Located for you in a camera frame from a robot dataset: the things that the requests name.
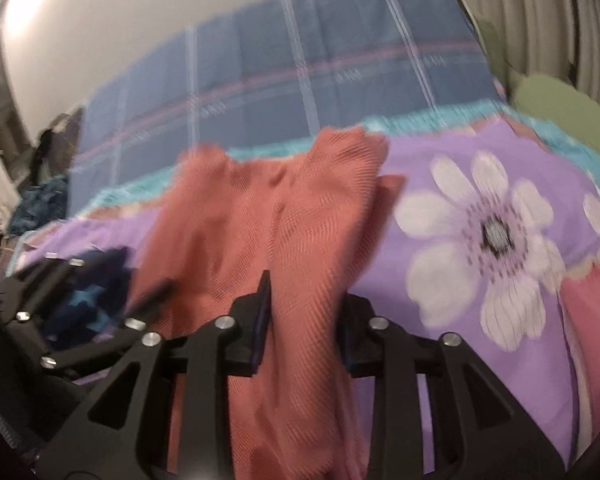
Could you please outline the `salmon pink long-sleeve shirt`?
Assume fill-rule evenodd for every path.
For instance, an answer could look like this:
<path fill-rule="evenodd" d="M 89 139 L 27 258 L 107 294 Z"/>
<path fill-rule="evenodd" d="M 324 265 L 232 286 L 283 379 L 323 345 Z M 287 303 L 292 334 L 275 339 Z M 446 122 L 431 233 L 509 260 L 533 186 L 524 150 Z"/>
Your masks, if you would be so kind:
<path fill-rule="evenodd" d="M 404 180 L 381 166 L 389 144 L 361 127 L 326 128 L 309 151 L 238 162 L 204 145 L 163 195 L 131 296 L 175 290 L 167 337 L 226 313 L 270 274 L 272 322 L 253 378 L 230 381 L 241 479 L 359 479 L 367 444 L 335 344 L 344 292 L 376 250 Z"/>

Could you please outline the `stack of pink folded clothes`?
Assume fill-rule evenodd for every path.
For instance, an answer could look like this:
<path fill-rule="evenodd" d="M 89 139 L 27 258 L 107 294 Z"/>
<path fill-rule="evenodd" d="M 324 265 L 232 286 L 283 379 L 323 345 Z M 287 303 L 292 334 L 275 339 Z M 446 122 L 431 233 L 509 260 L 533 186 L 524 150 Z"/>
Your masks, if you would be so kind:
<path fill-rule="evenodd" d="M 600 433 L 600 262 L 591 262 L 577 278 L 573 274 L 564 278 L 559 297 L 584 359 L 596 437 Z"/>

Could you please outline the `navy star-pattern folded garment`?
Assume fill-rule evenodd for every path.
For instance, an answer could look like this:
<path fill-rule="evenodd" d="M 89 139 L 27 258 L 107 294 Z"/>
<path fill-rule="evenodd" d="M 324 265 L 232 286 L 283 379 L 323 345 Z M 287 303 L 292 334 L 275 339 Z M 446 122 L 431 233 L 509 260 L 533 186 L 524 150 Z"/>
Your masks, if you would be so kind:
<path fill-rule="evenodd" d="M 92 249 L 76 257 L 83 264 L 70 280 L 67 296 L 42 323 L 52 350 L 87 344 L 121 320 L 132 278 L 128 252 L 127 247 Z"/>

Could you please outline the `dark teal fuzzy blanket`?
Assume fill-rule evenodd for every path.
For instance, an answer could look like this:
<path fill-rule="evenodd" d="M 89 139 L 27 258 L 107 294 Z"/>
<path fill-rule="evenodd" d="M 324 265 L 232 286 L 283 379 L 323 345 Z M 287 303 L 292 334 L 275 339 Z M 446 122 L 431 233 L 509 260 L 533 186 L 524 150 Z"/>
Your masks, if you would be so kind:
<path fill-rule="evenodd" d="M 69 177 L 58 174 L 40 185 L 27 188 L 9 221 L 8 235 L 21 236 L 47 223 L 65 219 L 68 209 Z"/>

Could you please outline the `black garment on headboard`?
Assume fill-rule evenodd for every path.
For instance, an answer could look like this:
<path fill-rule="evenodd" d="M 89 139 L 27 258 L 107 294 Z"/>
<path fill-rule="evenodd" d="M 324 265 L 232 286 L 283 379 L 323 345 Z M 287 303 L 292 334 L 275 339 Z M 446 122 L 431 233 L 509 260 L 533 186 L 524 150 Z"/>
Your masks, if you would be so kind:
<path fill-rule="evenodd" d="M 60 114 L 38 139 L 30 163 L 32 185 L 40 185 L 58 174 L 66 174 L 78 148 L 83 110 Z"/>

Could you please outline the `purple floral bed sheet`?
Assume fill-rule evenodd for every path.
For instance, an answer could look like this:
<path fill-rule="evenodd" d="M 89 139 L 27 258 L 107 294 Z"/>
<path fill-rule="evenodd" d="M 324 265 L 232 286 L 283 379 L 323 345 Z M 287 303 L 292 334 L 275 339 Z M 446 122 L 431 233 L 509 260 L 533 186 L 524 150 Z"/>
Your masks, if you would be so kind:
<path fill-rule="evenodd" d="M 570 266 L 600 257 L 600 191 L 503 119 L 476 133 L 387 141 L 380 171 L 404 185 L 373 257 L 347 290 L 417 336 L 459 333 L 570 460 L 577 390 L 558 290 Z M 138 270 L 162 198 L 130 214 L 53 224 L 23 262 L 127 247 Z M 351 386 L 368 455 L 373 391 L 368 382 Z"/>

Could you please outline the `blue plaid pillow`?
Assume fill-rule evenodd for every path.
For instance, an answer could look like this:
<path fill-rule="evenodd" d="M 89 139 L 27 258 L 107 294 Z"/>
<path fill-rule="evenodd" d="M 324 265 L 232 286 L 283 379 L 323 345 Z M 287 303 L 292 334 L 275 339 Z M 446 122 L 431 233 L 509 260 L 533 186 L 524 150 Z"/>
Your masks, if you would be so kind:
<path fill-rule="evenodd" d="M 460 0 L 262 0 L 179 32 L 86 101 L 69 210 L 196 144 L 250 157 L 327 126 L 497 96 Z"/>

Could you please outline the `green pillow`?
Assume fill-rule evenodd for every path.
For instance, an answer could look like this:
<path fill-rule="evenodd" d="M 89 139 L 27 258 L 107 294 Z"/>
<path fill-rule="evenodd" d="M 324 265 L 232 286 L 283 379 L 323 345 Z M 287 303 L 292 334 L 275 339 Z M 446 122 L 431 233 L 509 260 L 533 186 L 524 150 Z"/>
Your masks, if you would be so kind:
<path fill-rule="evenodd" d="M 517 112 L 554 122 L 556 126 L 600 155 L 600 106 L 565 82 L 544 74 L 521 75 L 509 65 L 503 41 L 486 18 L 477 30 L 492 74 Z"/>

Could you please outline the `beige pleated curtain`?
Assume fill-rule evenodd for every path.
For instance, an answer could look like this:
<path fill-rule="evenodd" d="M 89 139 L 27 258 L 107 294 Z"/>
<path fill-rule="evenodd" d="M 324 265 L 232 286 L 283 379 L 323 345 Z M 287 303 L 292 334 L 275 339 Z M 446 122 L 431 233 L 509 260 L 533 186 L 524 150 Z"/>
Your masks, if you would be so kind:
<path fill-rule="evenodd" d="M 466 1 L 504 88 L 544 74 L 600 105 L 600 0 Z"/>

